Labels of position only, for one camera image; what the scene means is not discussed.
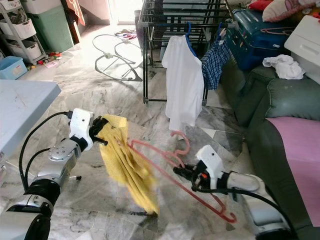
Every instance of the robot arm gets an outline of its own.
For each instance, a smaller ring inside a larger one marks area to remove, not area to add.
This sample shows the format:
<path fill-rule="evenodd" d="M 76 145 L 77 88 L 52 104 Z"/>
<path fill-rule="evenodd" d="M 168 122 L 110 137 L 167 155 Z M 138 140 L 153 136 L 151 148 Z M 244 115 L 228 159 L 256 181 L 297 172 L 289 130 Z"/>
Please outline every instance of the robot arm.
<path fill-rule="evenodd" d="M 90 111 L 74 109 L 69 139 L 62 140 L 48 151 L 44 167 L 24 195 L 1 214 L 0 232 L 3 239 L 48 239 L 54 205 L 81 153 L 90 150 L 94 142 L 108 144 L 96 137 L 107 122 L 100 117 L 94 120 L 94 114 Z"/>
<path fill-rule="evenodd" d="M 197 165 L 186 166 L 186 169 L 173 169 L 176 174 L 193 182 L 192 190 L 244 190 L 275 204 L 261 178 L 252 174 L 226 172 L 221 158 L 210 145 L 201 148 L 196 154 L 196 159 Z M 250 230 L 257 240 L 292 239 L 291 228 L 277 209 L 249 195 L 229 193 L 229 196 L 234 201 L 243 203 Z"/>

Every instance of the clothes drying rack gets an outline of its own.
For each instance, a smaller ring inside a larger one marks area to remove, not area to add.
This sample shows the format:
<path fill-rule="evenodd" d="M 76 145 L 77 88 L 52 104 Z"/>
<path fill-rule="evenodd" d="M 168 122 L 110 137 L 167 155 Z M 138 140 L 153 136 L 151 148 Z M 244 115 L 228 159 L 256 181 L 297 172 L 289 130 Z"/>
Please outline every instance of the clothes drying rack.
<path fill-rule="evenodd" d="M 222 28 L 238 27 L 227 0 L 144 0 L 138 20 L 138 28 L 142 29 L 143 103 L 167 101 L 148 96 L 148 59 L 151 66 L 161 62 L 154 60 L 155 48 L 166 47 L 171 36 L 185 35 L 190 22 L 189 42 L 201 58 L 216 39 L 219 23 L 230 18 L 232 23 L 222 23 Z M 208 90 L 204 89 L 204 106 L 207 97 Z"/>

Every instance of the white box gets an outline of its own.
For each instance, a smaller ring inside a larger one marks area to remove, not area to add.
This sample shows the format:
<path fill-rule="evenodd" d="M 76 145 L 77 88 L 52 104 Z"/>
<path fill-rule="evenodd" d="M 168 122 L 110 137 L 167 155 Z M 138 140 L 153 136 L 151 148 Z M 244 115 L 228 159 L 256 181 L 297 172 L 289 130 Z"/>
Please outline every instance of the white box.
<path fill-rule="evenodd" d="M 21 24 L 13 24 L 13 26 L 21 39 L 30 38 L 37 33 L 31 19 L 28 19 L 26 22 Z M 0 28 L 4 34 L 10 36 L 13 35 L 13 32 L 11 31 L 8 23 L 6 23 L 6 20 L 2 19 L 0 21 Z"/>
<path fill-rule="evenodd" d="M 41 56 L 41 51 L 38 46 L 38 43 L 36 43 L 35 41 L 27 40 L 22 41 L 22 43 L 24 44 L 26 51 L 28 52 L 28 55 L 31 57 L 32 60 Z M 17 57 L 21 57 L 24 60 L 29 61 L 28 56 L 24 53 L 20 46 L 9 43 L 9 47 Z"/>
<path fill-rule="evenodd" d="M 22 0 L 22 5 L 26 13 L 42 14 L 62 4 L 60 0 Z"/>
<path fill-rule="evenodd" d="M 320 84 L 320 23 L 306 15 L 284 43 L 312 80 Z"/>
<path fill-rule="evenodd" d="M 2 4 L 5 10 L 11 10 L 21 6 L 20 0 L 13 0 L 13 1 L 0 0 L 0 4 Z"/>

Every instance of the plaid shirt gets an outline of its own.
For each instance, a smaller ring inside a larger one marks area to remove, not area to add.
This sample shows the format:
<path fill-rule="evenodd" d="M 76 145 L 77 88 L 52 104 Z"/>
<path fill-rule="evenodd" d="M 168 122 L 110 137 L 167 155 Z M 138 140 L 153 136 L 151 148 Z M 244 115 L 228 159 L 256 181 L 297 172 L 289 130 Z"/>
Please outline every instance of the plaid shirt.
<path fill-rule="evenodd" d="M 214 41 L 211 49 L 201 59 L 202 75 L 206 89 L 217 89 L 222 67 L 228 62 L 229 58 L 230 53 L 226 41 L 221 45 L 220 41 Z"/>

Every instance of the white cloth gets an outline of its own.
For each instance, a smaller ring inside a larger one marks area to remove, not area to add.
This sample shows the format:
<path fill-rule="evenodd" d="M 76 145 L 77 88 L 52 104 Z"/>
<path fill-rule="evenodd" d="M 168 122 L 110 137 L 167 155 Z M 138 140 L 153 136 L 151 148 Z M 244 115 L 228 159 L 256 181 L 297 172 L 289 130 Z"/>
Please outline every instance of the white cloth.
<path fill-rule="evenodd" d="M 266 57 L 262 62 L 265 67 L 274 67 L 280 79 L 303 79 L 306 73 L 291 56 L 279 55 Z"/>
<path fill-rule="evenodd" d="M 170 38 L 162 65 L 166 68 L 165 115 L 170 118 L 169 129 L 185 132 L 185 125 L 194 126 L 202 110 L 202 63 L 192 54 L 183 35 Z"/>

